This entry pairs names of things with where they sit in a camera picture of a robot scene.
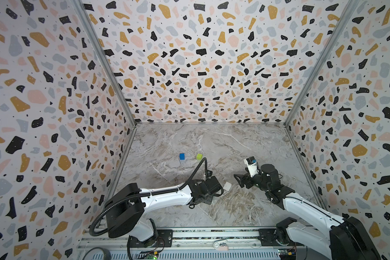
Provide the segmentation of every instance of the metal corner post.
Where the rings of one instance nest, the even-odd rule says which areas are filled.
[[[290,123],[292,122],[296,112],[300,108],[301,103],[305,99],[306,94],[311,89],[313,82],[318,76],[318,73],[321,71],[323,65],[325,64],[325,61],[328,59],[328,56],[331,54],[331,51],[333,50],[339,36],[341,36],[345,26],[347,25],[348,21],[351,19],[351,16],[354,13],[359,3],[360,3],[359,0],[349,0],[348,3],[345,5],[340,20],[336,24],[335,29],[333,30],[332,36],[329,38],[327,45],[323,49],[321,56],[319,56],[319,59],[317,60],[311,74],[309,75],[308,79],[305,82],[305,85],[303,86],[302,90],[299,93],[299,96],[297,97],[295,103],[293,104],[293,107],[290,110],[290,113],[287,116],[286,121],[284,122],[285,126],[290,125]]]
[[[114,73],[111,70],[110,64],[106,59],[106,55],[103,52],[103,49],[101,48],[101,45],[98,41],[98,37],[96,32],[94,31],[94,27],[92,26],[90,20],[88,19],[88,15],[85,11],[84,5],[81,0],[71,0],[71,3],[73,4],[73,8],[75,9],[75,12],[78,14],[78,17],[81,21],[81,24],[83,25],[84,31],[87,33],[88,38],[91,42],[92,47],[94,48],[94,51],[98,57],[98,59],[101,62],[101,65],[103,69],[105,70],[107,77],[109,78],[109,82],[111,86],[113,86],[115,95],[118,97],[120,105],[122,106],[125,115],[128,119],[128,123],[132,129],[135,128],[136,122],[134,120],[133,115],[131,114],[131,111],[128,107],[128,104],[123,96],[123,93],[120,90],[119,83],[115,79]]]

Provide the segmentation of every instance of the black mounting plate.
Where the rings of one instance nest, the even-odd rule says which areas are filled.
[[[158,229],[159,237],[163,238],[163,241],[159,239],[160,244],[158,245],[158,249],[161,250],[163,247],[163,242],[165,243],[165,247],[172,246],[172,238],[173,238],[173,230],[171,229]],[[130,241],[130,248],[136,247],[144,247],[143,243],[141,243],[137,238],[132,237]]]
[[[262,246],[280,246],[275,239],[275,228],[261,228],[259,229],[259,240],[262,243]],[[287,246],[294,246],[294,242],[290,242]]]

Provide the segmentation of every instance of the white marble vein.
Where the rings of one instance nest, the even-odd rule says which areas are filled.
[[[185,153],[185,160],[179,154]],[[117,191],[136,182],[141,188],[160,188],[185,181],[198,164],[196,155],[208,158],[208,169],[230,191],[214,198],[212,205],[195,209],[173,206],[145,216],[158,227],[275,226],[288,216],[255,187],[240,188],[233,174],[244,174],[243,159],[254,156],[259,164],[273,164],[283,175],[281,182],[304,198],[314,195],[294,154],[285,131],[276,125],[139,125]],[[196,178],[203,176],[203,167]]]

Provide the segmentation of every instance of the marble floor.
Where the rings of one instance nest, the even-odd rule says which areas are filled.
[[[185,153],[185,160],[179,154]],[[255,187],[240,188],[233,174],[244,174],[243,159],[254,156],[259,165],[273,164],[282,184],[315,202],[284,128],[264,124],[140,124],[116,191],[136,182],[140,188],[160,188],[184,182],[198,164],[208,159],[208,169],[224,185],[232,184],[212,205],[201,203],[162,208],[145,214],[158,227],[275,226],[295,215],[281,210]],[[201,179],[203,166],[195,178]]]

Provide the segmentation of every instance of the side wall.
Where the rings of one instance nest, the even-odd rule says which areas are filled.
[[[131,131],[69,1],[0,1],[0,259],[71,259]]]
[[[288,126],[328,210],[390,259],[390,1],[362,1]]]
[[[283,122],[347,0],[84,0],[138,122]]]

